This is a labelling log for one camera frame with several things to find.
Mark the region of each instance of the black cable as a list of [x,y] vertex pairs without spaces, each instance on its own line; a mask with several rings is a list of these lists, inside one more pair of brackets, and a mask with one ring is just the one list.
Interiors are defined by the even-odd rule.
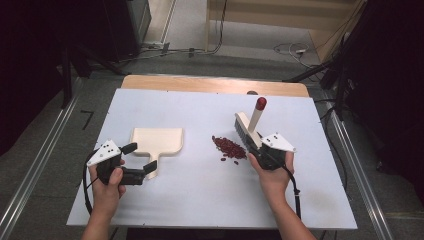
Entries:
[[332,64],[333,64],[332,61],[323,62],[319,65],[316,65],[316,67],[311,68],[308,71],[306,71],[306,72],[304,72],[304,73],[302,73],[302,74],[300,74],[296,77],[293,77],[293,78],[290,78],[290,79],[283,79],[283,80],[281,80],[281,82],[289,82],[289,83],[301,82],[301,81],[305,80],[307,77],[311,76],[312,74],[322,72],[325,69],[327,69],[327,71],[328,71],[329,70],[328,68],[331,67]]
[[322,119],[324,119],[324,118],[326,118],[329,114],[331,114],[331,111],[333,111],[334,110],[334,107],[331,107],[330,109],[328,109],[327,110],[327,112],[322,116],[322,117],[320,117],[319,119],[320,120],[322,120]]
[[99,179],[99,177],[96,177],[96,179],[94,179],[90,184],[88,184],[86,188],[88,189],[97,179]]
[[227,0],[225,0],[224,8],[222,9],[219,42],[218,42],[218,45],[215,47],[215,49],[212,51],[212,54],[217,53],[218,50],[222,46],[222,33],[224,31],[224,21],[225,21],[225,12],[226,12],[226,10],[227,10]]
[[311,76],[309,76],[308,77],[308,79],[311,81],[311,82],[320,82],[321,81],[321,78],[320,77],[318,77],[318,75],[316,74],[316,73],[314,73],[314,76],[315,76],[315,78],[317,79],[317,80],[313,80],[312,78],[311,78]]
[[118,229],[119,229],[119,227],[116,227],[115,229],[113,229],[113,233],[112,233],[112,235],[110,235],[109,240],[113,240],[113,238],[114,238],[114,237],[115,237],[115,235],[116,235],[116,232],[118,232]]
[[321,236],[319,237],[319,240],[324,240],[325,234],[327,234],[327,230],[322,231]]
[[93,151],[92,153],[90,153],[87,156],[87,159],[84,162],[84,169],[82,171],[82,186],[83,186],[83,190],[84,190],[84,199],[85,199],[85,207],[87,208],[88,213],[91,215],[91,212],[93,211],[93,207],[91,206],[90,203],[90,198],[88,197],[88,186],[87,186],[87,162],[90,160],[90,158],[96,153],[96,151]]
[[319,102],[335,102],[335,101],[336,101],[335,98],[328,98],[328,99],[314,100],[314,103],[319,103]]
[[294,192],[294,199],[295,199],[295,205],[296,205],[296,215],[300,219],[302,219],[302,214],[301,214],[301,211],[300,211],[300,196],[299,196],[300,190],[297,189],[296,179],[294,178],[293,173],[286,167],[285,164],[281,164],[277,159],[275,159],[273,156],[271,156],[271,154],[268,154],[266,152],[265,152],[265,154],[270,159],[272,159],[275,163],[277,163],[281,168],[283,168],[287,172],[287,174],[289,175],[289,178],[290,178],[290,180],[293,184],[293,192]]

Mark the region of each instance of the brush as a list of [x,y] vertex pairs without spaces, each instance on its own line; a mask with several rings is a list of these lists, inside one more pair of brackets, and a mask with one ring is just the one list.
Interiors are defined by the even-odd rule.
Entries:
[[254,150],[258,150],[262,146],[261,137],[256,131],[256,125],[262,115],[262,111],[265,109],[266,102],[267,101],[264,97],[258,98],[251,120],[247,118],[244,112],[238,112],[235,114],[236,121],[234,123],[234,127],[248,149],[254,147],[256,148]]

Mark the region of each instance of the white board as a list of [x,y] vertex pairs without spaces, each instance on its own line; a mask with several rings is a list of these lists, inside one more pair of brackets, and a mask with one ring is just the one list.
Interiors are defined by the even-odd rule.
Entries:
[[[311,229],[356,229],[330,147],[311,98],[264,96],[268,103],[257,130],[281,133],[293,146],[295,178],[301,190],[302,220]],[[276,228],[272,212],[248,160],[221,161],[212,136],[241,145],[234,113],[250,118],[258,96],[118,89],[97,140],[129,143],[133,128],[184,128],[184,146],[161,157],[159,176],[127,186],[114,225],[182,228]],[[127,168],[142,168],[148,157],[123,156]],[[287,200],[294,208],[289,183]],[[86,225],[82,187],[68,225]]]

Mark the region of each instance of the red bean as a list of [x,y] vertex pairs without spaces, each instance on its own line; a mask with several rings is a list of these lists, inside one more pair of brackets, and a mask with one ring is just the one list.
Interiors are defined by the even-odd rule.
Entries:
[[212,136],[212,141],[215,143],[216,148],[224,153],[224,157],[246,159],[245,150],[237,143],[227,138],[217,138]]

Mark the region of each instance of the gray floor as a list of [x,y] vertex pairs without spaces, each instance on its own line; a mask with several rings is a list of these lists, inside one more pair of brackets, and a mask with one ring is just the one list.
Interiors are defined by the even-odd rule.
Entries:
[[[197,43],[192,43],[194,45],[178,45],[182,44],[181,41],[184,40],[184,38],[178,37],[181,36],[181,31],[177,31],[172,26],[170,26],[169,31],[167,39],[171,42],[173,48],[196,47],[195,44],[200,43],[199,39],[194,39],[193,41],[197,41]],[[292,42],[297,40],[299,39],[295,37],[289,39]],[[236,41],[236,39],[229,40],[233,45],[237,45],[235,44]],[[269,46],[274,44],[271,40],[265,42],[267,41],[270,43]],[[224,44],[218,55],[196,55],[193,58],[188,58],[184,54],[174,54],[166,57],[133,60],[120,63],[118,66],[133,74],[219,76],[262,81],[281,81],[305,71],[305,67],[294,61],[292,57],[279,56],[273,50],[270,50],[269,46],[266,50],[258,50],[260,47],[254,45],[256,41],[249,43],[246,40],[243,43],[245,46],[242,51],[238,46],[231,48],[228,45],[229,42],[227,41],[227,44]],[[261,59],[258,57],[252,58],[252,54],[247,53],[249,49],[260,52],[261,54],[254,55],[263,57]],[[274,58],[272,54],[276,54],[278,59]],[[305,60],[309,61],[310,64],[315,64],[316,56],[310,56],[309,60],[306,58]],[[83,88],[79,91],[79,98],[9,239],[80,238],[83,228],[68,227],[66,221],[76,196],[78,184],[81,181],[83,161],[94,147],[114,91],[123,80],[122,76],[116,76],[97,65],[94,66],[94,69],[95,71],[90,79],[82,79]],[[308,86],[311,97],[322,99],[323,91],[318,87],[316,80],[317,78],[314,76],[311,79],[306,79],[303,83]],[[0,157],[0,189],[2,190],[0,192],[0,210],[2,215],[60,114],[61,101],[62,94],[60,93],[31,123],[15,146]],[[82,128],[86,124],[88,116],[81,113],[82,110],[94,111],[93,118],[85,130]],[[320,115],[324,114],[326,110],[325,104],[317,104],[317,111]],[[349,117],[348,113],[346,114],[348,116],[346,125],[349,135],[383,212],[390,216],[387,220],[394,239],[421,239],[421,235],[424,233],[424,219],[418,213],[423,212],[423,206],[415,196],[411,184],[397,175],[388,175],[375,170],[378,159],[374,154],[367,132],[360,121],[358,122],[357,119]],[[332,124],[329,125],[329,133],[336,144],[336,148],[342,154],[342,159],[346,161],[342,145]],[[344,178],[340,161],[335,154],[333,155],[341,177]],[[345,165],[348,173],[347,193],[351,198],[350,203],[359,229],[338,231],[338,239],[377,239],[358,184],[349,165]],[[125,239],[125,230],[118,231],[115,239]],[[319,237],[321,231],[314,231],[314,234]],[[325,239],[331,239],[334,234],[334,231],[329,231]]]

